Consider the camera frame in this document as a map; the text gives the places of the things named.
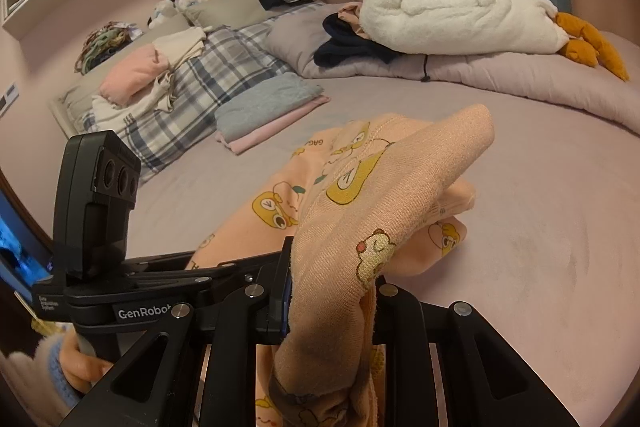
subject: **wall outlet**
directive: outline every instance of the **wall outlet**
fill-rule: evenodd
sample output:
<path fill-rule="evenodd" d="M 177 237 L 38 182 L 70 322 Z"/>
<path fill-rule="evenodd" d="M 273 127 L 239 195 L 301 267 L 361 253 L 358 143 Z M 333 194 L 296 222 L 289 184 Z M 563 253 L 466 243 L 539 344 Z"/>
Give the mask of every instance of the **wall outlet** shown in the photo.
<path fill-rule="evenodd" d="M 16 98 L 18 98 L 18 88 L 12 84 L 4 94 L 0 95 L 0 116 L 4 115 Z"/>

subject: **bed sheet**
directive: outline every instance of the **bed sheet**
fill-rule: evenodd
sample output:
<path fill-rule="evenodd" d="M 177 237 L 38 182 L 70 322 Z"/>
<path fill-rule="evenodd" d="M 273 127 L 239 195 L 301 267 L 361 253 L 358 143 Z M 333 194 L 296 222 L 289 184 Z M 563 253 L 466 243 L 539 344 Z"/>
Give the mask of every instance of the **bed sheet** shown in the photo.
<path fill-rule="evenodd" d="M 582 427 L 607 418 L 640 365 L 640 139 L 570 108 L 444 82 L 318 80 L 332 101 L 234 156 L 207 138 L 142 187 L 129 255 L 197 247 L 314 132 L 382 112 L 438 120 L 484 103 L 495 142 L 467 171 L 467 240 L 419 277 L 425 302 L 473 304 Z M 229 259 L 234 252 L 228 252 Z"/>

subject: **beige cushion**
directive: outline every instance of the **beige cushion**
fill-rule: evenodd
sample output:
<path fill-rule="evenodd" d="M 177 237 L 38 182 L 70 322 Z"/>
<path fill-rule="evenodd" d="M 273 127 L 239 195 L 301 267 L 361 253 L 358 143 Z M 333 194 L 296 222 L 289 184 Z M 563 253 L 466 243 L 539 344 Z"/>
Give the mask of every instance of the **beige cushion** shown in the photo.
<path fill-rule="evenodd" d="M 187 8 L 185 15 L 203 28 L 226 25 L 237 30 L 263 22 L 276 13 L 265 10 L 258 0 L 210 0 Z"/>
<path fill-rule="evenodd" d="M 71 86 L 49 103 L 53 116 L 60 124 L 60 127 L 62 127 L 62 130 L 65 131 L 65 134 L 69 136 L 69 131 L 71 129 L 75 129 L 78 133 L 84 132 L 82 117 L 84 117 L 84 115 L 91 109 L 92 96 L 98 92 L 100 84 L 111 68 L 119 63 L 123 58 L 127 57 L 131 52 L 145 44 L 150 44 L 158 37 L 171 35 L 186 30 L 189 27 L 190 25 L 187 19 L 178 14 L 157 28 L 150 30 L 137 38 L 129 46 L 123 48 L 113 55 L 113 57 L 96 66 L 87 74 L 75 74 L 74 81 Z M 65 120 L 65 113 L 68 116 L 68 120 Z"/>

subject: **silver bolt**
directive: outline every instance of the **silver bolt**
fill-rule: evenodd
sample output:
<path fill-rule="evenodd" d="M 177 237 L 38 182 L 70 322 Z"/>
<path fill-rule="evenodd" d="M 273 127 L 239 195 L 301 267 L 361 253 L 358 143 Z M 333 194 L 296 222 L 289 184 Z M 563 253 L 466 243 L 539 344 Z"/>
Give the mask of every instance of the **silver bolt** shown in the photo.
<path fill-rule="evenodd" d="M 383 284 L 378 291 L 385 297 L 395 297 L 398 295 L 398 288 L 392 284 Z"/>
<path fill-rule="evenodd" d="M 176 319 L 181 319 L 183 317 L 186 317 L 187 315 L 189 315 L 189 313 L 190 313 L 189 306 L 184 303 L 176 304 L 173 308 L 171 308 L 171 314 Z"/>
<path fill-rule="evenodd" d="M 453 311 L 455 311 L 458 315 L 462 317 L 466 317 L 467 315 L 471 315 L 473 308 L 471 307 L 470 304 L 460 301 L 460 302 L 456 302 L 453 305 Z"/>
<path fill-rule="evenodd" d="M 250 284 L 244 289 L 244 293 L 247 297 L 259 297 L 264 293 L 264 288 L 259 284 Z"/>

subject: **camera lens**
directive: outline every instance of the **camera lens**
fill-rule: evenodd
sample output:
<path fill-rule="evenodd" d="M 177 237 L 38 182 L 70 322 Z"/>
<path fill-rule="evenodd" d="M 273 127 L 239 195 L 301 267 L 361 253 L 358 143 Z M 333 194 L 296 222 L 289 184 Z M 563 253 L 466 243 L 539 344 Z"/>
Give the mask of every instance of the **camera lens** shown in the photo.
<path fill-rule="evenodd" d="M 116 166 L 113 160 L 107 162 L 107 166 L 104 168 L 104 185 L 109 188 L 113 183 L 113 177 L 116 174 Z"/>
<path fill-rule="evenodd" d="M 122 194 L 125 190 L 127 190 L 127 185 L 129 184 L 129 175 L 127 174 L 127 170 L 123 167 L 120 169 L 120 175 L 118 176 L 118 194 Z"/>

